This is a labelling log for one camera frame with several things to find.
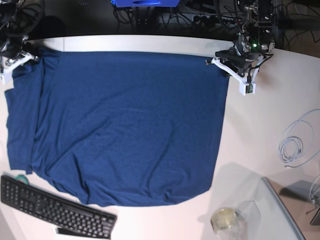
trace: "black keyboard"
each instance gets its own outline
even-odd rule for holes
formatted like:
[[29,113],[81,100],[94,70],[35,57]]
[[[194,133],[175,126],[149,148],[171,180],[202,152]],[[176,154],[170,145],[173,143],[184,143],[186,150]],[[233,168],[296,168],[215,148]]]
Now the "black keyboard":
[[110,239],[117,217],[1,176],[1,202],[84,237]]

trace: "white table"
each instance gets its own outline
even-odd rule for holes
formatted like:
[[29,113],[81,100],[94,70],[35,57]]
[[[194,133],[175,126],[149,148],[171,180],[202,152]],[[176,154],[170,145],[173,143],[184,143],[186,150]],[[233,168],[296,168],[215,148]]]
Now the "white table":
[[[62,37],[40,42],[66,52],[134,51],[206,57],[213,57],[216,51],[231,46],[230,42],[212,39],[146,35]],[[103,208],[118,215],[112,240],[215,240],[210,225],[212,213],[219,207],[235,207],[248,200],[261,176],[267,176],[282,186],[298,180],[313,180],[320,171],[320,156],[303,167],[287,169],[278,158],[278,142],[291,122],[311,109],[320,109],[320,59],[278,49],[273,53],[274,57],[257,75],[256,95],[241,95],[238,82],[229,81],[211,189],[178,205]],[[10,87],[1,85],[0,92]],[[7,117],[5,96],[0,94],[0,170],[11,175],[24,174],[9,168]],[[320,114],[310,116],[308,121],[316,134],[312,149],[315,150],[320,146]],[[307,134],[303,129],[298,133]],[[58,192],[35,174],[28,175],[28,179],[46,191],[77,201],[73,196]],[[0,208],[17,240],[80,239],[57,236],[49,223],[2,203]],[[303,234],[308,240],[307,236],[314,236],[315,231]]]

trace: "blue cloth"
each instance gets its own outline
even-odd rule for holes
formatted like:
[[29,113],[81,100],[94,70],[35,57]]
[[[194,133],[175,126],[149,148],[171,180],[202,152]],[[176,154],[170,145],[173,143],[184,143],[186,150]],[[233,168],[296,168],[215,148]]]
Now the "blue cloth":
[[228,79],[204,57],[53,52],[8,90],[11,169],[83,204],[177,204],[211,187]]

